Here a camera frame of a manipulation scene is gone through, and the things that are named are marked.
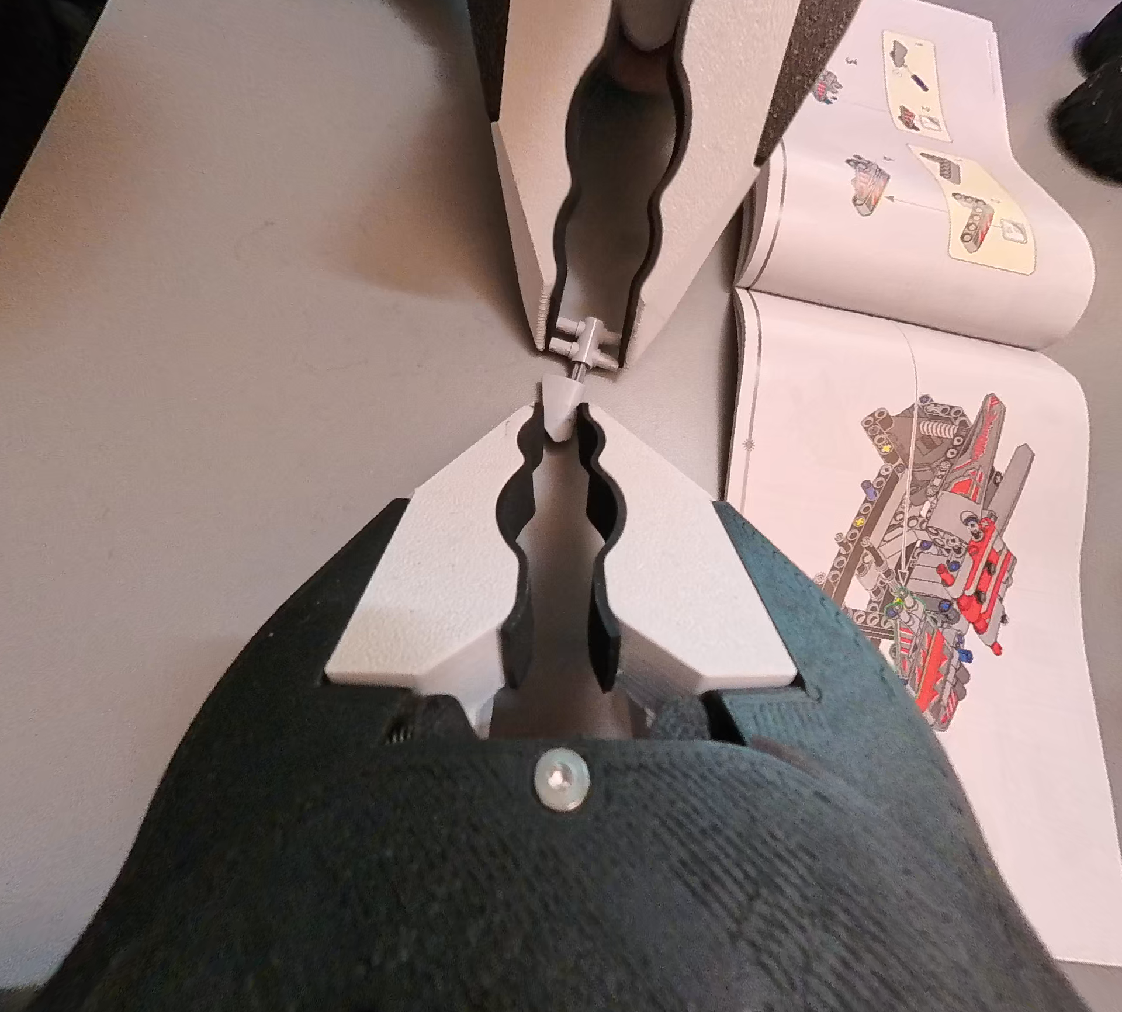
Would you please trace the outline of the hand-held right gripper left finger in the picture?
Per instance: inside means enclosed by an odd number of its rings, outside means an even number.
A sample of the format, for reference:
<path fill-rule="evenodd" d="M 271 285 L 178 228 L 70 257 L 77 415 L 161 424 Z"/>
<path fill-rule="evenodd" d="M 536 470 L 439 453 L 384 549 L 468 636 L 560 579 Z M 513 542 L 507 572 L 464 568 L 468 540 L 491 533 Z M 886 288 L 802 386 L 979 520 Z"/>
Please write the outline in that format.
<path fill-rule="evenodd" d="M 536 510 L 543 408 L 525 405 L 419 486 L 329 657 L 330 683 L 452 696 L 488 737 L 495 696 L 531 665 L 519 535 Z"/>

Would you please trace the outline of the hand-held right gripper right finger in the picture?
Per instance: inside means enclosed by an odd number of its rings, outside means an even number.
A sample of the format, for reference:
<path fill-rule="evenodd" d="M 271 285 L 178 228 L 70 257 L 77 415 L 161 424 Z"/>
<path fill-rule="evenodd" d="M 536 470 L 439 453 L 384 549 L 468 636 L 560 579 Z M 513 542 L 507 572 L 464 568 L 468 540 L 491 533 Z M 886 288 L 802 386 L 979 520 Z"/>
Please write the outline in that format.
<path fill-rule="evenodd" d="M 588 651 L 638 735 L 723 692 L 794 684 L 798 669 L 729 530 L 721 503 L 603 407 L 577 412 L 594 559 Z"/>

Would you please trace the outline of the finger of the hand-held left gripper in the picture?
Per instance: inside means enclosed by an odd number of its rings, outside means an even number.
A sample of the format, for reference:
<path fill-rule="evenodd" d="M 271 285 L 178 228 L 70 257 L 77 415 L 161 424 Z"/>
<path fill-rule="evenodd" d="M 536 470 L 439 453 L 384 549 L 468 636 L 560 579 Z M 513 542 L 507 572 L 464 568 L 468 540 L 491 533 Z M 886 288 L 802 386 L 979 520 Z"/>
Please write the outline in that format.
<path fill-rule="evenodd" d="M 802 0 L 692 0 L 673 75 L 681 122 L 655 199 L 627 368 L 654 341 L 757 177 L 756 151 Z"/>
<path fill-rule="evenodd" d="M 563 289 L 557 224 L 572 190 L 570 109 L 600 55 L 611 0 L 511 0 L 493 142 L 528 331 L 548 350 Z"/>

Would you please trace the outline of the grey toy cone piece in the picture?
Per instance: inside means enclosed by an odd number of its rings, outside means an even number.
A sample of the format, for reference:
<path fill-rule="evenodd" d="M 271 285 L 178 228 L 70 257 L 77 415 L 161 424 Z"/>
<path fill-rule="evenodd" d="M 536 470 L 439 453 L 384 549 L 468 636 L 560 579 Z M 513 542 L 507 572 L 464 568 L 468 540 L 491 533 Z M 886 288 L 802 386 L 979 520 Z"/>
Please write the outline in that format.
<path fill-rule="evenodd" d="M 563 444 L 573 435 L 577 412 L 583 402 L 583 381 L 545 374 L 540 390 L 544 433 L 553 443 Z"/>

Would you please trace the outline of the grey toy cross connector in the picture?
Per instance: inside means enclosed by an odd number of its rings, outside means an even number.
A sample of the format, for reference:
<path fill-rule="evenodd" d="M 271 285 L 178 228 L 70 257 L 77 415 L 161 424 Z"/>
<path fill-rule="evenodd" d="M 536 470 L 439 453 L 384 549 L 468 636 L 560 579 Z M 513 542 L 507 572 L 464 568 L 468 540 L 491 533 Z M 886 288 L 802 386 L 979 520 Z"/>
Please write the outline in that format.
<path fill-rule="evenodd" d="M 570 364 L 582 361 L 588 372 L 617 372 L 620 368 L 617 351 L 622 337 L 608 329 L 600 318 L 558 318 L 549 341 L 549 351 Z"/>

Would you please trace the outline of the grey desk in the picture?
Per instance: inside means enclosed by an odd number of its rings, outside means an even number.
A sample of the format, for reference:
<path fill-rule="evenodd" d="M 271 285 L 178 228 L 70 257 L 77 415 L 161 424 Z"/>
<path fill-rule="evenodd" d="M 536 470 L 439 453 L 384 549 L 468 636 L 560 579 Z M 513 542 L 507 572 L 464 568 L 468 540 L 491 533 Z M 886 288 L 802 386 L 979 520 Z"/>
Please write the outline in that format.
<path fill-rule="evenodd" d="M 2 217 L 2 991 L 247 640 L 527 401 L 465 0 L 110 0 Z"/>

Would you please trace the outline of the open toy instruction booklet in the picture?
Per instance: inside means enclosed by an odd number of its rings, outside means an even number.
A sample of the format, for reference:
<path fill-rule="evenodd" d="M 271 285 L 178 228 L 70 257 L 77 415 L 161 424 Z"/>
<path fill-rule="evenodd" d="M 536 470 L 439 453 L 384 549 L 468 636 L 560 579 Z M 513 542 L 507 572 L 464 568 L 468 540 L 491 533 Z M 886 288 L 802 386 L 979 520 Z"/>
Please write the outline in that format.
<path fill-rule="evenodd" d="M 905 687 L 1054 956 L 1120 966 L 1088 413 L 1045 355 L 1095 263 L 1013 156 L 992 24 L 863 0 L 743 236 L 726 500 Z"/>

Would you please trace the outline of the black printed cloth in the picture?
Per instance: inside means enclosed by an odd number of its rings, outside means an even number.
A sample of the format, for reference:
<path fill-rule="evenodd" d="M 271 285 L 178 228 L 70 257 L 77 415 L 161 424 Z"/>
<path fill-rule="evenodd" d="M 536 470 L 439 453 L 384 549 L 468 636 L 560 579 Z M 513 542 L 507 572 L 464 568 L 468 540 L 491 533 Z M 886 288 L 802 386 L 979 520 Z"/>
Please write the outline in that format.
<path fill-rule="evenodd" d="M 1121 4 L 1073 50 L 1082 83 L 1054 107 L 1051 132 L 1073 163 L 1121 184 Z"/>

